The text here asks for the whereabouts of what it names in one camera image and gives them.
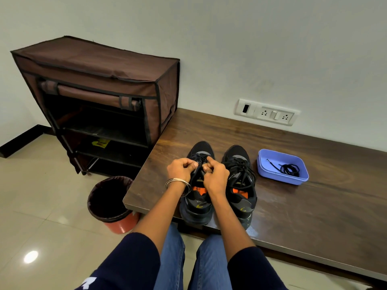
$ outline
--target navy blue shirt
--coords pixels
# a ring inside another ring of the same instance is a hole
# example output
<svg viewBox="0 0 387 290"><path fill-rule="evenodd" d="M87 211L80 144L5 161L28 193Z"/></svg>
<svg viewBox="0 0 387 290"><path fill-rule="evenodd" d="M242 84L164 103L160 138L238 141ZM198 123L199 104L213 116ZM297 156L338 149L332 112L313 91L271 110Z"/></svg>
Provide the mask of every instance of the navy blue shirt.
<svg viewBox="0 0 387 290"><path fill-rule="evenodd" d="M160 256L152 240L130 233L76 290L153 290L159 268ZM227 269L233 289L286 289L257 247L236 253Z"/></svg>

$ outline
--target sneaker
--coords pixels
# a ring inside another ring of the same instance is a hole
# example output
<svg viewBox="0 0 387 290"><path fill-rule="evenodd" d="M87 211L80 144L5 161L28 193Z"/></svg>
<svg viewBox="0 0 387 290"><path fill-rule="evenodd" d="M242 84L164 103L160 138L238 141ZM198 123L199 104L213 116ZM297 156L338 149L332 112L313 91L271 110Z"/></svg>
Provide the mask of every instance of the sneaker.
<svg viewBox="0 0 387 290"><path fill-rule="evenodd" d="M255 174L249 156L243 147L233 145L225 152L222 163L230 171L226 187L227 200L244 229L247 229L257 203Z"/></svg>
<svg viewBox="0 0 387 290"><path fill-rule="evenodd" d="M199 166L191 173L192 191L181 199L179 210L183 220L193 225L208 224L214 212L210 196L203 183L205 173L202 166L207 163L208 156L215 158L210 144L205 141L195 144L187 156L197 161Z"/></svg>

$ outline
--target black baseboard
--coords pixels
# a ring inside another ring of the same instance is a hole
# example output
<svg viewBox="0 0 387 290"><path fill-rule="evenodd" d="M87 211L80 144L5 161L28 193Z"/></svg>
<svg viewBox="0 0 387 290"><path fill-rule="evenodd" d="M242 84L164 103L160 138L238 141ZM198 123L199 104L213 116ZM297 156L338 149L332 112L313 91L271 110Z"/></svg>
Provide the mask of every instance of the black baseboard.
<svg viewBox="0 0 387 290"><path fill-rule="evenodd" d="M22 147L29 144L31 141L35 140L42 134L50 134L55 135L54 131L51 127L43 126L43 125L35 125L31 129L28 129L26 132L23 132L16 138L8 141L7 143L0 146L0 157L8 158L13 153L20 150Z"/></svg>

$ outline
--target jeans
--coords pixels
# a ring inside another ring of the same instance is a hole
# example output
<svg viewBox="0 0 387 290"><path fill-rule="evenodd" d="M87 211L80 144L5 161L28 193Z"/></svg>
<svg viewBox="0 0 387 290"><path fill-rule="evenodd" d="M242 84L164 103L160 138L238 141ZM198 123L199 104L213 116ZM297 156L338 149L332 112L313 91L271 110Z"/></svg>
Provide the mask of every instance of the jeans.
<svg viewBox="0 0 387 290"><path fill-rule="evenodd" d="M171 224L161 253L161 266L154 290L183 290L185 245ZM231 290L225 246L220 235L211 235L196 252L195 267L188 290Z"/></svg>

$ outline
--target plastic container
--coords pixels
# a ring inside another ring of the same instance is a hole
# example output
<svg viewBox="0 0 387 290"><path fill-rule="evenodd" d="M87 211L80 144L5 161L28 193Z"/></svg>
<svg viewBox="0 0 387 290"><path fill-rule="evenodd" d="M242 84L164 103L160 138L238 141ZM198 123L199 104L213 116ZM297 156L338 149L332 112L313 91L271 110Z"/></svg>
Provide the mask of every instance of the plastic container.
<svg viewBox="0 0 387 290"><path fill-rule="evenodd" d="M90 214L113 233L132 230L140 218L139 213L127 209L122 202L132 182L125 176L110 177L95 185L87 200Z"/></svg>
<svg viewBox="0 0 387 290"><path fill-rule="evenodd" d="M278 167L278 169L284 164L297 165L300 169L300 176L295 177L279 172L267 161L267 159ZM297 156L288 155L287 153L262 149L258 153L257 167L259 175L263 177L294 185L300 185L309 179L309 174L303 160Z"/></svg>

